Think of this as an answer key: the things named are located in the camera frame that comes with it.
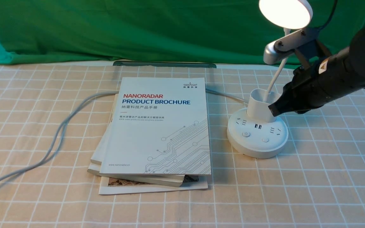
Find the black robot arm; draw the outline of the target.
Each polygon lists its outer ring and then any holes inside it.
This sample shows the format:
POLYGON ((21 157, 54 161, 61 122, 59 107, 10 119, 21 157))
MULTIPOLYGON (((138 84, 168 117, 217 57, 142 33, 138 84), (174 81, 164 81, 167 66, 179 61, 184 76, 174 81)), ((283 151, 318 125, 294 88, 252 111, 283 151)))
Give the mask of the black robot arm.
POLYGON ((293 54, 300 62, 282 95, 268 106, 273 116, 304 114, 365 89, 365 27, 336 54, 318 40, 319 33, 318 28, 300 29, 265 47, 263 60, 268 65, 293 54))

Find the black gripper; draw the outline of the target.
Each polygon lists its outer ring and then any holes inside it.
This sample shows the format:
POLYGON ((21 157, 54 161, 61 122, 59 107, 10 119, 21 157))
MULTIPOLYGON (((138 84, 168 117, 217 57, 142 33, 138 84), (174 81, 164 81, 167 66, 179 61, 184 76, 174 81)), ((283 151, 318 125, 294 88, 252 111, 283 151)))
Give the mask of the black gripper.
POLYGON ((328 59, 321 59, 309 68, 299 66, 293 71, 292 80, 283 88, 282 95, 268 106, 271 114, 277 117, 287 112, 304 114, 322 107, 332 101, 332 97, 319 84, 319 69, 327 66, 328 59))

